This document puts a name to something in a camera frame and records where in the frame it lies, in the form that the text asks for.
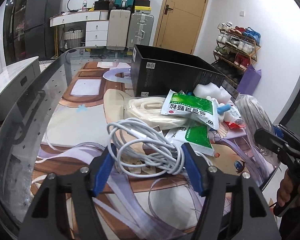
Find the person right hand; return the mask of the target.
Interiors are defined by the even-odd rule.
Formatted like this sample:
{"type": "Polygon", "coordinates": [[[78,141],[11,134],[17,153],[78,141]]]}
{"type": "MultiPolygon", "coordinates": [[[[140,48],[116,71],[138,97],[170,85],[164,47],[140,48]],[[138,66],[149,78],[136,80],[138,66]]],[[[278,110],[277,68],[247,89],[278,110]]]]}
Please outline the person right hand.
{"type": "MultiPolygon", "coordinates": [[[[286,170],[284,178],[281,180],[280,188],[277,191],[277,204],[280,207],[283,207],[287,204],[292,197],[293,191],[293,181],[292,178],[288,174],[289,170],[286,170]]],[[[291,205],[291,208],[300,206],[300,193],[298,198],[296,199],[295,203],[291,205]]]]}

